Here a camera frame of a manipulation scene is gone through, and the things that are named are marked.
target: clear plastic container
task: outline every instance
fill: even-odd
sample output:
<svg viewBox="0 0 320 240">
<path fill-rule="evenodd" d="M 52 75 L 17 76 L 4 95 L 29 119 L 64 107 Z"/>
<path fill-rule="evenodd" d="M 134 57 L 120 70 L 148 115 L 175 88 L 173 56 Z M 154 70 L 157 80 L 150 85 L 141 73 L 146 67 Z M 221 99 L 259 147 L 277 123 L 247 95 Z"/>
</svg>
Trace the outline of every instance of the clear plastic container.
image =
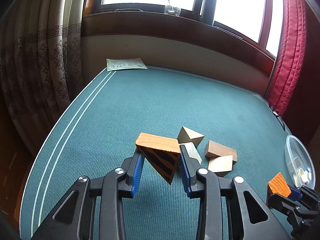
<svg viewBox="0 0 320 240">
<path fill-rule="evenodd" d="M 284 156 L 295 186 L 301 187 L 304 185 L 314 189 L 316 186 L 315 168 L 307 149 L 297 137 L 287 136 Z"/>
</svg>

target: metal pivot screw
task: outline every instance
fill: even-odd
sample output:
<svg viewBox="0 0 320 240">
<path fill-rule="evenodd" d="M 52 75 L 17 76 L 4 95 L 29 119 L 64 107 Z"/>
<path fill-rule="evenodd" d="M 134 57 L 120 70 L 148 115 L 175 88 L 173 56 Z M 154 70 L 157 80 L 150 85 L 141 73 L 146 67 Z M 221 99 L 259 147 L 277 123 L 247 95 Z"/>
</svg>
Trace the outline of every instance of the metal pivot screw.
<svg viewBox="0 0 320 240">
<path fill-rule="evenodd" d="M 80 176 L 78 180 L 79 180 L 79 182 L 86 182 L 88 180 L 88 177 L 87 176 Z"/>
<path fill-rule="evenodd" d="M 124 173 L 124 169 L 122 169 L 122 168 L 116 168 L 116 169 L 115 169 L 115 173 L 116 173 L 116 174 L 122 174 L 122 173 Z"/>
<path fill-rule="evenodd" d="M 236 176 L 235 177 L 235 182 L 242 183 L 242 182 L 244 182 L 244 179 L 242 177 L 240 177 L 240 176 Z"/>
<path fill-rule="evenodd" d="M 199 172 L 200 174 L 202 174 L 202 175 L 205 175 L 205 174 L 208 173 L 208 170 L 205 169 L 205 168 L 200 168 L 200 169 L 198 170 L 198 172 Z"/>
</svg>

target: light wooden cube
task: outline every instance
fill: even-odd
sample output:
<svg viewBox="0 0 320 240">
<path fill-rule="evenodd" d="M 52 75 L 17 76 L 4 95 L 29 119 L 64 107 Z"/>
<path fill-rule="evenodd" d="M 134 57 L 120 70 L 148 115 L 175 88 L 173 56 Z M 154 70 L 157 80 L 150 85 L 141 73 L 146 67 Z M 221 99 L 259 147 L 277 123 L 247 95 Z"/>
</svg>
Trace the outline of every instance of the light wooden cube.
<svg viewBox="0 0 320 240">
<path fill-rule="evenodd" d="M 208 158 L 215 158 L 221 156 L 233 156 L 233 164 L 237 162 L 237 151 L 224 146 L 220 143 L 216 143 L 214 141 L 208 141 L 206 149 L 205 149 L 205 156 Z"/>
<path fill-rule="evenodd" d="M 232 170 L 232 155 L 211 158 L 208 170 L 214 172 L 217 176 L 223 177 Z"/>
<path fill-rule="evenodd" d="M 199 143 L 202 141 L 203 138 L 204 138 L 203 134 L 193 131 L 185 126 L 182 126 L 180 133 L 178 135 L 179 143 L 193 142 L 195 147 L 199 145 Z"/>
</svg>

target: small orange block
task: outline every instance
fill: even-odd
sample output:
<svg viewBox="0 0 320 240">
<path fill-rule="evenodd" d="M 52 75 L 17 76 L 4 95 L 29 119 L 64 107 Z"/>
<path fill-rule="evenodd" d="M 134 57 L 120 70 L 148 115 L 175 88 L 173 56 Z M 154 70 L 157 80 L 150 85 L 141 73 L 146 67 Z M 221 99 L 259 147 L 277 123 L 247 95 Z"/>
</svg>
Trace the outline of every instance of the small orange block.
<svg viewBox="0 0 320 240">
<path fill-rule="evenodd" d="M 288 197 L 291 194 L 291 190 L 281 172 L 268 182 L 268 188 L 271 194 L 279 193 L 284 197 Z"/>
</svg>

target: black thermos bottle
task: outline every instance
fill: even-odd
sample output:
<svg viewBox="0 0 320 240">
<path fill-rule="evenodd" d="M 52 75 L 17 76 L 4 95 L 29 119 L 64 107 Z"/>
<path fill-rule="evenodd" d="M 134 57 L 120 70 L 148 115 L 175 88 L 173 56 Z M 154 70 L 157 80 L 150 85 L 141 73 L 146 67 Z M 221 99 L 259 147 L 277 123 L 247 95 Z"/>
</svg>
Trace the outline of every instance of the black thermos bottle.
<svg viewBox="0 0 320 240">
<path fill-rule="evenodd" d="M 213 25 L 214 11 L 216 10 L 217 0 L 203 0 L 201 22 Z"/>
</svg>

